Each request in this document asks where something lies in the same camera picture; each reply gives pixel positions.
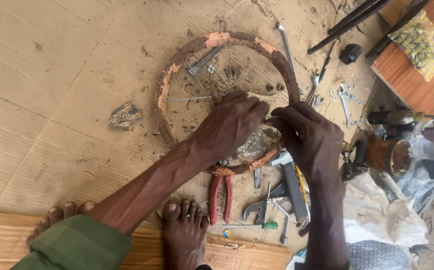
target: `torn paper label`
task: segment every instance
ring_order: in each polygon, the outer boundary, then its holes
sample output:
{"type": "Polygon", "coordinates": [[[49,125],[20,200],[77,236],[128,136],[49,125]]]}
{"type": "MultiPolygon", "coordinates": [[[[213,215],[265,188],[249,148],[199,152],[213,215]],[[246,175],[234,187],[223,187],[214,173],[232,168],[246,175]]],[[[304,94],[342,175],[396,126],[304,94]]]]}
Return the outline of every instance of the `torn paper label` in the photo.
{"type": "Polygon", "coordinates": [[[112,118],[108,120],[108,124],[111,126],[129,127],[134,120],[141,117],[142,114],[133,105],[132,101],[128,101],[112,112],[112,118]]]}

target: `wooden table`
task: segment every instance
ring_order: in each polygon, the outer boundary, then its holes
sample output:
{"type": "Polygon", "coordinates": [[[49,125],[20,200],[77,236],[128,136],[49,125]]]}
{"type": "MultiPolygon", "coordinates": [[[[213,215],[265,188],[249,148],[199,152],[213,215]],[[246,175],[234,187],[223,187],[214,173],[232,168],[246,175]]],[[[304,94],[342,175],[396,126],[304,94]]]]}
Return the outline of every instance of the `wooden table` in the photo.
{"type": "MultiPolygon", "coordinates": [[[[424,9],[434,24],[434,0],[430,0],[424,9]]],[[[392,42],[371,68],[407,107],[416,112],[434,114],[434,77],[426,82],[396,43],[392,42]]]]}

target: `bare foot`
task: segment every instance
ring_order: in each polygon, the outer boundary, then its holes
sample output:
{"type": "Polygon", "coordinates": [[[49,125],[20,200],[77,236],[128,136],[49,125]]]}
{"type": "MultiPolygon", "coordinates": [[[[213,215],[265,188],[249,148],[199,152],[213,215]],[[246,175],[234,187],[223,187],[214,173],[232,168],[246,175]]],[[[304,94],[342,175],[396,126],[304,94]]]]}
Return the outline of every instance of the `bare foot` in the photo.
{"type": "Polygon", "coordinates": [[[196,202],[169,202],[164,213],[164,257],[168,270],[195,270],[203,264],[209,220],[196,202]]]}
{"type": "Polygon", "coordinates": [[[44,231],[48,230],[48,228],[52,227],[54,224],[65,220],[67,218],[73,217],[77,214],[85,214],[88,211],[92,210],[95,206],[95,203],[92,201],[87,201],[82,203],[80,207],[77,209],[75,202],[67,202],[65,203],[63,209],[54,206],[48,210],[48,216],[40,221],[38,227],[33,231],[33,233],[27,238],[27,247],[32,251],[32,243],[33,240],[39,236],[44,231]]]}

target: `wooden board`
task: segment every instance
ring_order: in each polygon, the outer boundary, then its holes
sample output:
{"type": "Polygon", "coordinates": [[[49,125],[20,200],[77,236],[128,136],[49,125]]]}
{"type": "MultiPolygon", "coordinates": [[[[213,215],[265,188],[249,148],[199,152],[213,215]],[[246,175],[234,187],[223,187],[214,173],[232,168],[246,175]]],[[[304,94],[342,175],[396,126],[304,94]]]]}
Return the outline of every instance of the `wooden board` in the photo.
{"type": "MultiPolygon", "coordinates": [[[[434,24],[434,0],[424,9],[434,24]]],[[[408,107],[434,114],[434,77],[426,82],[394,42],[376,59],[372,69],[408,107]]]]}
{"type": "MultiPolygon", "coordinates": [[[[0,214],[0,270],[9,269],[28,254],[26,238],[41,219],[0,214]]],[[[133,247],[119,269],[164,269],[162,231],[137,228],[132,237],[133,247]]],[[[283,270],[291,257],[285,247],[207,236],[205,263],[214,270],[283,270]]]]}

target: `red pliers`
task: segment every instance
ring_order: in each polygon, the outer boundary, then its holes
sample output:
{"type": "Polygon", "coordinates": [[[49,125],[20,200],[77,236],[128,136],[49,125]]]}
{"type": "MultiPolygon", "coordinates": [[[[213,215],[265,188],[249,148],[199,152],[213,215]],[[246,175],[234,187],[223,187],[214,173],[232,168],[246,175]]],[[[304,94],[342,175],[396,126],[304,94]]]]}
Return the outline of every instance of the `red pliers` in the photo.
{"type": "MultiPolygon", "coordinates": [[[[214,180],[210,188],[210,225],[214,225],[217,222],[217,194],[223,177],[222,175],[214,174],[214,180]]],[[[225,183],[227,193],[225,198],[224,221],[226,224],[229,224],[233,198],[232,177],[230,175],[225,176],[225,183]]]]}

